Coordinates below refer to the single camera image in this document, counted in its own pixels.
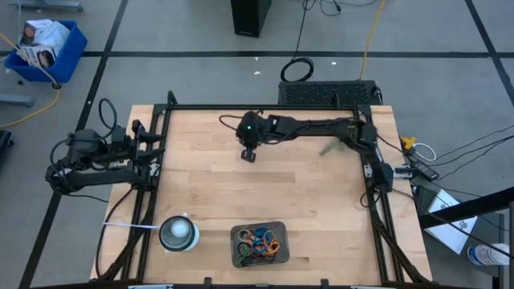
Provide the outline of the black rubber band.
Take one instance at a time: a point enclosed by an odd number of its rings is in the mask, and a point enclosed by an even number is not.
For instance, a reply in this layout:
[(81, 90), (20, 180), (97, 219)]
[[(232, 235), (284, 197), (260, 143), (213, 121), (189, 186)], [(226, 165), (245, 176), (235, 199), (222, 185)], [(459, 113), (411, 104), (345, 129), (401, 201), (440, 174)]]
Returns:
[(272, 263), (275, 260), (275, 257), (276, 257), (276, 254), (270, 255), (270, 256), (263, 256), (263, 255), (257, 255), (252, 252), (250, 261), (247, 263), (246, 267), (257, 266), (257, 265), (266, 264), (266, 263)]

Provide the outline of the white strip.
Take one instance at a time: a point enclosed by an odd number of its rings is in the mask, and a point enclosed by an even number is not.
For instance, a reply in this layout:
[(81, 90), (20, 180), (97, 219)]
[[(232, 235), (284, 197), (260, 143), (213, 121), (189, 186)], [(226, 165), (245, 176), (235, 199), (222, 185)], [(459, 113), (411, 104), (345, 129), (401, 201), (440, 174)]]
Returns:
[(130, 224), (123, 222), (103, 222), (103, 226), (122, 226), (122, 227), (131, 227), (131, 228), (141, 228), (146, 230), (159, 230), (161, 226), (153, 226), (153, 225), (141, 225), (141, 224)]

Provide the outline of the orange rubber band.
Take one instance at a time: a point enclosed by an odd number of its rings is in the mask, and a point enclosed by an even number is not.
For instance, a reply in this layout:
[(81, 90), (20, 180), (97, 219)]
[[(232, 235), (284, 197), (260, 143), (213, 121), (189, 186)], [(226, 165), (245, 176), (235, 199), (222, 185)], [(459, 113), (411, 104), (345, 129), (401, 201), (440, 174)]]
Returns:
[(276, 240), (272, 240), (271, 243), (262, 241), (261, 244), (254, 246), (254, 252), (263, 256), (275, 255), (279, 249), (280, 244)]

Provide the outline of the black metal beam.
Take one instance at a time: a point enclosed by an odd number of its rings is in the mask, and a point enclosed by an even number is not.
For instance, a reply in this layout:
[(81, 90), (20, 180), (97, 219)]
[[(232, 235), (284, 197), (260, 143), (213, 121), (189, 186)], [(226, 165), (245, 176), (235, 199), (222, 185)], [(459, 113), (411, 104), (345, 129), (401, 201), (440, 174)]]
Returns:
[(419, 218), (423, 229), (442, 225), (445, 222), (456, 222), (463, 219), (506, 210), (514, 201), (514, 186), (496, 193), (479, 197), (470, 201), (449, 206), (433, 213), (427, 212)]

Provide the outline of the black aluminium table frame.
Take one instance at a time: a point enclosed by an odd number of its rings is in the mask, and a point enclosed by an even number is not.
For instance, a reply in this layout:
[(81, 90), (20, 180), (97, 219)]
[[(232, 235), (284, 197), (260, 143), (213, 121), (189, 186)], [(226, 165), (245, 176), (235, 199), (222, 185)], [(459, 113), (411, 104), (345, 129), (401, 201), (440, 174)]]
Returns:
[[(266, 111), (270, 110), (275, 112), (280, 110), (281, 105), (258, 105), (258, 104), (225, 104), (223, 109), (231, 112), (233, 110), (242, 110), (244, 114), (248, 111)], [(372, 112), (370, 106), (360, 104), (348, 108), (352, 112), (351, 117), (355, 120), (363, 120), (373, 124)], [(369, 203), (367, 209), (369, 211), (369, 218), (372, 223), (372, 231), (374, 237), (374, 245), (377, 251), (377, 263), (381, 270), (381, 283), (384, 286), (396, 285), (398, 287), (420, 288), (423, 286), (430, 286), (432, 282), (425, 278), (418, 269), (410, 262), (400, 246), (397, 244), (393, 221), (390, 215), (388, 193), (383, 193), (374, 188), (372, 182), (372, 171), (365, 160), (361, 158), (362, 170), (365, 180), (365, 192)], [(156, 160), (153, 166), (157, 171), (152, 173), (153, 186), (145, 190), (136, 190), (136, 202), (134, 205), (133, 219), (130, 224), (150, 225), (153, 221), (155, 214), (155, 207), (157, 205), (157, 189), (160, 182), (160, 175), (163, 171), (162, 163), (163, 157)], [(127, 279), (129, 269), (132, 262), (132, 255), (134, 248), (137, 244), (141, 245), (142, 252), (146, 254), (149, 249), (149, 230), (141, 228), (131, 228), (128, 233), (128, 241), (124, 249), (120, 252), (117, 259), (110, 265), (110, 267), (102, 272), (100, 264), (94, 263), (97, 281), (114, 282), (117, 275), (122, 279)]]

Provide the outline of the clear plastic water bottle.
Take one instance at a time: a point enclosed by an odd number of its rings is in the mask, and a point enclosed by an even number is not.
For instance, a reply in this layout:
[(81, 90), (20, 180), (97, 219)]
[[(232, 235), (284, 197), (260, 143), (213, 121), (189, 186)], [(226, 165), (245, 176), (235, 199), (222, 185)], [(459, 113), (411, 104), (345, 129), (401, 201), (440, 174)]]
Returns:
[(507, 266), (510, 263), (510, 258), (497, 250), (493, 250), (493, 246), (509, 254), (509, 245), (494, 243), (490, 246), (470, 246), (467, 249), (467, 257), (477, 266)]

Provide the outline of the black vented equipment case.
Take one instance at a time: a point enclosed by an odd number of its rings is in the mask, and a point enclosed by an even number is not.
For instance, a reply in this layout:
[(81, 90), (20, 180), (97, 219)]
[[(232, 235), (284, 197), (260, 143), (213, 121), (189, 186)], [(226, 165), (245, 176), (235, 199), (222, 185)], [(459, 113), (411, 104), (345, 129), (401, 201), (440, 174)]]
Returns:
[(278, 104), (382, 105), (381, 89), (372, 80), (281, 82)]

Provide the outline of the blue plastic tote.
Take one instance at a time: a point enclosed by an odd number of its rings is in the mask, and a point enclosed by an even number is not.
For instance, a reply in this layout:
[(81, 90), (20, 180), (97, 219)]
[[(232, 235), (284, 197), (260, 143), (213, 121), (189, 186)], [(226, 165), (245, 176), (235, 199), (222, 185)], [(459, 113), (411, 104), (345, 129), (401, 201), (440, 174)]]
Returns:
[(30, 82), (47, 82), (55, 80), (58, 83), (67, 83), (71, 79), (80, 57), (88, 44), (88, 41), (82, 31), (78, 28), (75, 21), (72, 20), (54, 20), (61, 22), (70, 30), (70, 34), (62, 48), (53, 48), (56, 55), (56, 62), (52, 67), (32, 67), (20, 56), (20, 43), (7, 56), (5, 67), (9, 68), (24, 79)]

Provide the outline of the white round container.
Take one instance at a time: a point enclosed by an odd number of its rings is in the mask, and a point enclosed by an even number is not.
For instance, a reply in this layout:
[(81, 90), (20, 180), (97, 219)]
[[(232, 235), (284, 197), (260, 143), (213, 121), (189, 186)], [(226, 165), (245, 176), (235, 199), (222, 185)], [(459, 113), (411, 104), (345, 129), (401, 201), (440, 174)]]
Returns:
[(199, 228), (187, 215), (176, 215), (166, 219), (159, 229), (160, 244), (171, 252), (192, 250), (199, 242)]

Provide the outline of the green rubber band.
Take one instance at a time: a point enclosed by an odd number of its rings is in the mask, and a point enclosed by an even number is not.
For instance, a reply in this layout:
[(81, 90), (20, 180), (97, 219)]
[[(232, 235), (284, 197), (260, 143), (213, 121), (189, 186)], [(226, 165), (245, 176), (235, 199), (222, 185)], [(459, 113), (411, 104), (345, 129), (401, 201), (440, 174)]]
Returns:
[(320, 156), (324, 156), (332, 150), (342, 150), (345, 148), (345, 143), (338, 138), (332, 139), (320, 152)]
[(241, 242), (237, 246), (237, 255), (235, 257), (236, 267), (245, 267), (250, 261), (251, 257), (251, 246), (245, 242)]

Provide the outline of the grey metal stand foot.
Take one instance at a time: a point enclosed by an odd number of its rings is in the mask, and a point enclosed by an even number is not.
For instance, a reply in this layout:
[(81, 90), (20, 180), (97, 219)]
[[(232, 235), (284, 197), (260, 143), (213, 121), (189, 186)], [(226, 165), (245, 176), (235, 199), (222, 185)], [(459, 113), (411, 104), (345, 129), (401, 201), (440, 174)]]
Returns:
[(18, 8), (84, 11), (81, 3), (73, 0), (9, 0), (9, 4)]
[(34, 105), (34, 101), (25, 95), (0, 93), (0, 104), (22, 105), (30, 108)]

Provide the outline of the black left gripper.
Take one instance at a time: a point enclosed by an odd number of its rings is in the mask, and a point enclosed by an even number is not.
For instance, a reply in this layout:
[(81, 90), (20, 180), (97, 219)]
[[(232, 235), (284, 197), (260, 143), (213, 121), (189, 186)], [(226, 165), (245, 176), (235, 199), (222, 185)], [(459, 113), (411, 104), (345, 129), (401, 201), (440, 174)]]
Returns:
[[(132, 122), (134, 140), (139, 142), (157, 142), (164, 140), (165, 136), (146, 132), (139, 120)], [(110, 142), (111, 161), (152, 161), (160, 157), (165, 149), (150, 149), (148, 151), (136, 150), (134, 140), (126, 134), (126, 129), (116, 124), (112, 130)]]

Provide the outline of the white printed cardboard box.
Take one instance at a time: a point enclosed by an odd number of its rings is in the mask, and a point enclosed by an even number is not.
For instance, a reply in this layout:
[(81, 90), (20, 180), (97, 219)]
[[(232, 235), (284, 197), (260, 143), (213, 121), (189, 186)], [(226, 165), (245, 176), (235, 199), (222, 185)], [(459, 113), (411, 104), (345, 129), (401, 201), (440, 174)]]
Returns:
[(37, 46), (21, 46), (20, 56), (32, 67), (49, 68), (56, 62), (56, 55), (52, 47), (37, 45)]
[(50, 19), (25, 21), (20, 44), (23, 46), (47, 46), (60, 49), (65, 44), (70, 30), (61, 22)]

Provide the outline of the black computer tower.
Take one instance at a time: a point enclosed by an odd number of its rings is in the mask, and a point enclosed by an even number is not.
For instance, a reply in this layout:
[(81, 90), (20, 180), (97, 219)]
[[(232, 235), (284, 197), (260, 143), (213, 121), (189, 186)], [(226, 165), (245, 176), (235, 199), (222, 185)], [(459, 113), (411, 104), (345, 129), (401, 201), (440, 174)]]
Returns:
[(230, 0), (235, 33), (258, 38), (271, 4), (272, 0)]

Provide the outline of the clear grey plastic bin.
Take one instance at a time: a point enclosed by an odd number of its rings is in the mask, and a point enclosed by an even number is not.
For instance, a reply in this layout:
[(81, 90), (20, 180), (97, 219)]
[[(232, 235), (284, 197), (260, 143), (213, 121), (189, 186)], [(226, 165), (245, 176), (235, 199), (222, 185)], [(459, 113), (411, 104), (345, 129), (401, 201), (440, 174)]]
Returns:
[(241, 225), (235, 226), (230, 231), (230, 244), (231, 244), (231, 253), (232, 253), (232, 264), (235, 268), (244, 268), (244, 267), (236, 267), (235, 266), (235, 257), (237, 253), (237, 246), (241, 243), (238, 240), (237, 233), (239, 230), (248, 229), (251, 231), (252, 235), (254, 235), (253, 231), (255, 229), (266, 227), (270, 229), (274, 234), (274, 239), (280, 244), (280, 249), (276, 253), (275, 260), (272, 263), (261, 264), (257, 266), (270, 265), (275, 263), (285, 263), (290, 258), (289, 246), (288, 246), (288, 236), (286, 226), (283, 222), (264, 222), (264, 223), (256, 223), (250, 225)]

